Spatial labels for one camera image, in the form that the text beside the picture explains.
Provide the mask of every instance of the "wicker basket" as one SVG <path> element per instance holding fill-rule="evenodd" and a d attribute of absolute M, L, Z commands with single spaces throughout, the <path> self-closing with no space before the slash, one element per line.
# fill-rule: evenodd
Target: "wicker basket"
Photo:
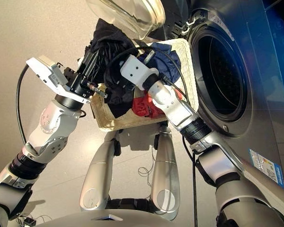
<path fill-rule="evenodd" d="M 188 42 L 185 39 L 173 39 L 160 43 L 171 45 L 172 50 L 175 50 L 177 52 L 181 60 L 181 72 L 185 79 L 189 101 L 192 108 L 197 111 L 198 97 L 196 95 L 197 92 L 195 86 L 195 77 Z M 183 83 L 181 79 L 179 79 L 175 84 L 183 89 Z M 100 86 L 100 89 L 105 90 L 105 85 L 102 84 Z M 143 92 L 141 92 L 137 88 L 135 89 L 134 97 L 141 97 L 143 95 Z M 99 96 L 98 94 L 95 94 L 92 97 L 90 105 L 94 112 L 98 126 L 102 131 L 115 131 L 119 129 L 152 124 L 166 120 L 165 115 L 158 116 L 157 118 L 139 117 L 134 114 L 131 109 L 127 111 L 127 113 L 123 116 L 114 118 L 108 105 L 104 103 L 103 97 Z"/>

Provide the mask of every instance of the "black cable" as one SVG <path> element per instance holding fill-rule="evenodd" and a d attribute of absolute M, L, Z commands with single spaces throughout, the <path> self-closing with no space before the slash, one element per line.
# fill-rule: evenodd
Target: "black cable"
<path fill-rule="evenodd" d="M 81 112 L 83 113 L 83 115 L 80 116 L 81 117 L 85 117 L 86 116 L 86 112 L 84 110 L 81 110 Z"/>
<path fill-rule="evenodd" d="M 194 191 L 194 222 L 195 222 L 195 227 L 198 227 L 198 212 L 197 212 L 197 191 L 196 191 L 196 182 L 195 182 L 195 153 L 193 152 L 193 156 L 189 153 L 189 150 L 186 146 L 185 143 L 185 138 L 182 136 L 182 142 L 184 145 L 184 148 L 190 158 L 190 160 L 193 163 L 193 191 Z"/>
<path fill-rule="evenodd" d="M 24 134 L 24 131 L 23 131 L 23 127 L 22 127 L 22 123 L 21 123 L 21 117 L 20 117 L 20 107 L 19 107 L 19 99 L 20 99 L 20 87 L 21 87 L 21 82 L 22 82 L 22 79 L 28 69 L 28 65 L 26 64 L 25 67 L 23 68 L 20 76 L 19 76 L 19 79 L 18 79 L 18 83 L 17 83 L 17 90 L 16 90 L 16 113 L 17 113 L 17 122 L 18 122 L 18 127 L 19 127 L 19 130 L 20 130 L 20 134 L 21 134 L 21 138 L 22 138 L 22 141 L 24 144 L 27 143 L 27 140 L 25 138 L 25 134 Z"/>
<path fill-rule="evenodd" d="M 167 82 L 167 83 L 169 83 L 171 86 L 173 86 L 173 87 L 174 87 L 178 92 L 180 92 L 180 93 L 184 96 L 184 98 L 187 100 L 186 94 L 185 94 L 180 88 L 178 88 L 173 82 L 171 82 L 167 77 L 164 78 L 164 81 Z"/>
<path fill-rule="evenodd" d="M 182 72 L 181 72 L 179 66 L 176 64 L 176 62 L 175 62 L 167 53 L 165 53 L 164 51 L 162 51 L 162 50 L 160 50 L 160 49 L 158 49 L 158 48 L 152 47 L 152 46 L 132 47 L 132 48 L 127 49 L 126 51 L 123 51 L 123 52 L 119 53 L 116 57 L 114 57 L 114 58 L 109 62 L 109 64 L 107 65 L 106 70 L 109 70 L 110 67 L 113 65 L 113 63 L 114 63 L 115 61 L 117 61 L 119 58 L 121 58 L 121 57 L 123 57 L 123 56 L 125 56 L 125 55 L 128 55 L 130 52 L 132 52 L 132 51 L 134 51 L 134 50 L 154 50 L 154 51 L 160 52 L 160 53 L 162 53 L 163 55 L 165 55 L 165 56 L 175 65 L 175 67 L 176 67 L 176 69 L 177 69 L 177 71 L 178 71 L 178 73 L 180 74 L 180 77 L 181 77 L 181 79 L 182 79 L 183 87 L 184 87 L 184 92 L 185 92 L 186 95 L 188 94 L 188 93 L 187 93 L 187 87 L 186 87 L 186 84 L 185 84 L 185 82 L 184 82 L 184 77 L 183 77 L 183 74 L 182 74 Z"/>

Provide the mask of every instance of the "cable connector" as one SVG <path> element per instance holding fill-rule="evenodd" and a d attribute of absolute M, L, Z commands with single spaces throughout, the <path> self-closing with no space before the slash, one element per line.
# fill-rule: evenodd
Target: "cable connector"
<path fill-rule="evenodd" d="M 95 85 L 93 85 L 90 82 L 87 82 L 86 86 L 92 90 L 93 92 L 96 92 L 98 95 L 102 96 L 103 98 L 107 98 L 108 94 L 105 93 L 104 91 L 100 90 L 99 88 L 97 88 Z"/>

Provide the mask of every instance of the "washing machine door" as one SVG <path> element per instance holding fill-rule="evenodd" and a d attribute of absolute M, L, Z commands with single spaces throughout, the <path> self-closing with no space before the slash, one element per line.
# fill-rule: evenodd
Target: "washing machine door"
<path fill-rule="evenodd" d="M 178 38 L 191 0 L 87 0 L 96 16 L 120 28 L 130 38 Z"/>
<path fill-rule="evenodd" d="M 160 0 L 87 0 L 87 4 L 106 22 L 133 31 L 132 38 L 144 39 L 165 22 Z"/>

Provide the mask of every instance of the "sticker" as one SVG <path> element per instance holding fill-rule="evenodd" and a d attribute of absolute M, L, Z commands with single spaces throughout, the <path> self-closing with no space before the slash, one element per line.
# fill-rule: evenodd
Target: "sticker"
<path fill-rule="evenodd" d="M 257 152 L 249 149 L 249 155 L 252 165 L 264 173 L 266 176 L 275 181 L 278 185 L 284 188 L 284 179 L 281 167 L 277 163 L 273 163 L 268 159 L 264 158 Z"/>
<path fill-rule="evenodd" d="M 229 38 L 232 41 L 235 41 L 235 39 L 233 38 L 231 32 L 228 30 L 227 26 L 223 23 L 223 21 L 215 14 L 213 14 L 212 12 L 208 12 L 208 19 L 214 23 L 216 23 L 217 25 L 219 25 L 229 36 Z"/>

